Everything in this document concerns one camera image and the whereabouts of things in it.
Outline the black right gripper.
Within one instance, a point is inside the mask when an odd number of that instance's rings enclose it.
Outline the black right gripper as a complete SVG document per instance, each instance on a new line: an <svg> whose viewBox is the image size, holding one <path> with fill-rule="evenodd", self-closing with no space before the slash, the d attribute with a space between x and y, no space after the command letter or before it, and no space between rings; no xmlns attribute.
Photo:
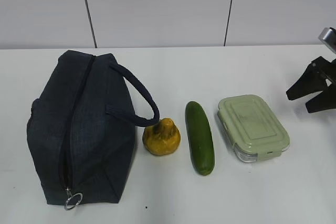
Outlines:
<svg viewBox="0 0 336 224"><path fill-rule="evenodd" d="M289 100L296 100L326 87L327 80L331 82L325 91L306 103L309 113L335 109L335 64L322 56L311 62L312 68L307 68L302 76L286 91Z"/></svg>

